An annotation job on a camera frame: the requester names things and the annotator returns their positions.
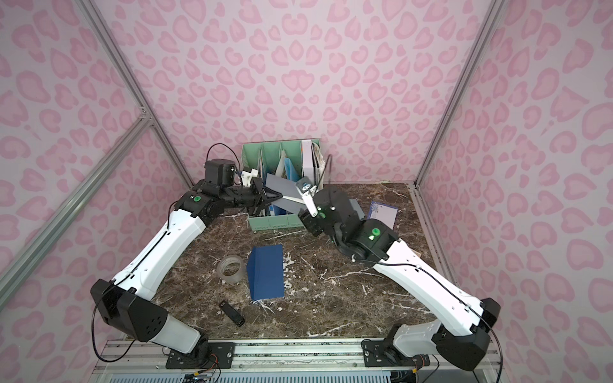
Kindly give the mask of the light teal envelope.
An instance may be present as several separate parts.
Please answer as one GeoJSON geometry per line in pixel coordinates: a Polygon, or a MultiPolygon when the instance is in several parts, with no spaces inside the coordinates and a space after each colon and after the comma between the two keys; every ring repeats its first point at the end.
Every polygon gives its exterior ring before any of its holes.
{"type": "Polygon", "coordinates": [[[361,206],[359,205],[358,201],[356,199],[350,199],[350,203],[351,203],[351,207],[353,207],[353,209],[356,211],[358,218],[362,220],[365,217],[365,214],[361,206]]]}

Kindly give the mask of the dark blue envelope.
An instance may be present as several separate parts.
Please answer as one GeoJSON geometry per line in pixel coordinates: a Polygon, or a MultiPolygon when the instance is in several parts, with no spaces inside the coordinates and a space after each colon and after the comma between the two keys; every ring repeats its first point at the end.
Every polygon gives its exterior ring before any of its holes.
{"type": "Polygon", "coordinates": [[[247,277],[252,301],[283,298],[283,246],[253,247],[247,260],[247,277]]]}

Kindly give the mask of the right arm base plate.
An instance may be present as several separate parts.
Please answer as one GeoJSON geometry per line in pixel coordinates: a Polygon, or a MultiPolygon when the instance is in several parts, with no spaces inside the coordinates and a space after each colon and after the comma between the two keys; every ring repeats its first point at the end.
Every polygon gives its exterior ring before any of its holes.
{"type": "Polygon", "coordinates": [[[420,370],[430,366],[428,355],[419,354],[407,357],[386,341],[364,339],[361,341],[365,367],[410,367],[420,370]]]}

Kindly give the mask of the white letter paper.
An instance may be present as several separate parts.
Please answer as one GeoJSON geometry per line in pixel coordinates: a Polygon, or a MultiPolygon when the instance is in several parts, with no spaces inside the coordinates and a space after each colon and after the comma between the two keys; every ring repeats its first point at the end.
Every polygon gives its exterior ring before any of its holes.
{"type": "Polygon", "coordinates": [[[397,207],[372,201],[370,204],[368,218],[372,220],[379,220],[388,226],[388,228],[393,229],[398,212],[399,209],[397,207]]]}

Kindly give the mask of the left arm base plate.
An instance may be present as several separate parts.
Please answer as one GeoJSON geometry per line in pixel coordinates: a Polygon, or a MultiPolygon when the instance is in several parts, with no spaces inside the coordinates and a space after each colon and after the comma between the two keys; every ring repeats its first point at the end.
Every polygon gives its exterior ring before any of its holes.
{"type": "Polygon", "coordinates": [[[189,354],[171,349],[165,368],[167,370],[207,370],[215,367],[230,369],[236,351],[234,342],[202,342],[189,354]]]}

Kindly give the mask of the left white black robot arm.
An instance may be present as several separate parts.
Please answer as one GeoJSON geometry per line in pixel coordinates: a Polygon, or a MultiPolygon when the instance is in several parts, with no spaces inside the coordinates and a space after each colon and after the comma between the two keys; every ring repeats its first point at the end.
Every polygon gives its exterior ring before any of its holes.
{"type": "Polygon", "coordinates": [[[153,303],[166,274],[186,248],[226,210],[257,215],[283,195],[256,176],[236,184],[234,161],[205,164],[205,177],[171,204],[166,223],[136,258],[112,279],[100,279],[90,292],[94,315],[139,342],[151,342],[193,358],[208,355],[208,338],[153,303]]]}

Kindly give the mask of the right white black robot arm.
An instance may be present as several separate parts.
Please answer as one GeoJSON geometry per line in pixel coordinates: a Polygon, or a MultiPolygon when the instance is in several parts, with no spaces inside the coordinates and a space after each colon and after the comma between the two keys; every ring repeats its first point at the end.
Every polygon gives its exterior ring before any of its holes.
{"type": "Polygon", "coordinates": [[[461,370],[475,370],[497,340],[493,327],[500,304],[455,286],[381,220],[359,217],[348,195],[338,188],[319,190],[308,179],[300,180],[296,188],[306,206],[299,218],[313,236],[328,236],[351,262],[396,282],[435,316],[426,324],[395,327],[382,343],[383,353],[405,358],[438,354],[461,370]]]}

